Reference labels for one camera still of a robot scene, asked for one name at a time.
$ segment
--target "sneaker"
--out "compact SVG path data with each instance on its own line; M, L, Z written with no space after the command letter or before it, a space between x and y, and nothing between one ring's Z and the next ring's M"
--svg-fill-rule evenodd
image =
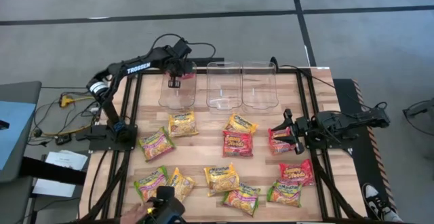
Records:
M365 183L361 188L363 191L363 200L365 204L369 206L370 210L377 216L378 220L385 221L384 216L391 216L394 214L397 216L396 211L391 205L382 200L377 189L369 183Z

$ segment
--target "white paper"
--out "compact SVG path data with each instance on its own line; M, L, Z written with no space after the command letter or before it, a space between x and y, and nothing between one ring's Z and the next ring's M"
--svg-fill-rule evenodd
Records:
M63 166L72 168L74 170L83 169L86 163L87 156L74 153L71 151L61 150L59 153L49 152L45 162L55 164L57 166ZM62 197L72 197L74 193L75 185L60 183L57 181L49 181L45 179L38 179L36 181L33 193L54 195Z

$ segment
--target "wooden table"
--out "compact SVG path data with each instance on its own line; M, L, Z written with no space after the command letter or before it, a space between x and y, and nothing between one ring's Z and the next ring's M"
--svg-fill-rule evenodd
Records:
M332 75L329 69L312 68L312 74L330 84L333 84ZM138 136L140 138L149 136L158 128L168 125L168 115L163 107L160 107L162 75L144 75L136 123L138 125ZM199 134L197 136L175 138L175 151L153 161L146 163L142 150L137 147L131 154L130 167L127 173L126 190L123 201L123 210L129 210L135 203L140 202L139 195L134 189L133 182L142 179L150 174L157 167L164 165L167 173L171 175L175 167L179 167L182 174L193 178L196 186L183 204L186 211L184 219L194 222L229 222L229 221L320 221L321 212L318 203L317 190L315 186L308 186L302 189L301 208L285 206L277 203L266 202L266 194L274 180L279 177L279 163L299 164L302 160L310 158L309 152L301 155L294 152L273 156L268 147L268 128L279 125L283 121L283 110L290 108L293 118L302 116L302 107L296 76L293 74L277 74L277 94L279 105L276 115L244 115L254 123L259 124L254 134L253 158L222 157L222 127L227 122L229 115L214 115L210 113L206 105L206 75L197 75L197 93L195 101L195 115ZM304 90L306 93L309 114L313 115L311 99L307 80L303 78ZM118 112L121 108L123 88L125 81L119 86L113 103ZM319 104L319 110L339 110L338 99L334 88L327 86L314 79L314 86ZM132 106L134 91L130 93L128 110ZM329 150L332 171L337 188L346 198L348 203L361 215L366 216L365 206L357 180L353 160L342 150ZM83 188L80 202L80 213L87 213L90 187L96 167L102 152L92 154L87 178ZM96 203L102 192L105 190L109 174L112 153L107 153L98 177L92 196L92 205ZM259 207L254 218L242 213L240 210L222 206L222 194L207 197L207 185L203 168L206 166L227 166L234 163L235 169L240 176L240 181L253 187L260 187ZM330 193L324 186L325 199L328 203L328 213L333 216ZM114 190L111 199L109 216L114 215L117 189Z

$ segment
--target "concrete floor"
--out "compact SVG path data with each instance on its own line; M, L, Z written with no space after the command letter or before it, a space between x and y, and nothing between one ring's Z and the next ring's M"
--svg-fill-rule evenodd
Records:
M309 10L434 5L434 0L300 2ZM0 21L294 9L293 0L0 0ZM331 67L335 78L357 79L368 105L389 103L392 124L375 133L400 216L412 223L432 222L434 164L425 156L433 155L434 145L430 136L403 120L401 110L433 96L434 11L304 18L317 65ZM43 86L83 87L106 65L147 52L154 38L163 33L213 43L216 56L227 60L276 56L280 64L308 64L296 15L0 26L0 83L40 80ZM173 41L168 38L161 44ZM192 56L209 53L206 47L197 47ZM63 91L43 89L39 104ZM58 129L66 113L52 111L43 128ZM80 118L75 126L88 121ZM415 124L432 131L433 122L425 115ZM60 149L82 151L87 143L28 147L26 155L39 157ZM53 205L41 211L37 223L70 221L76 214L76 202Z

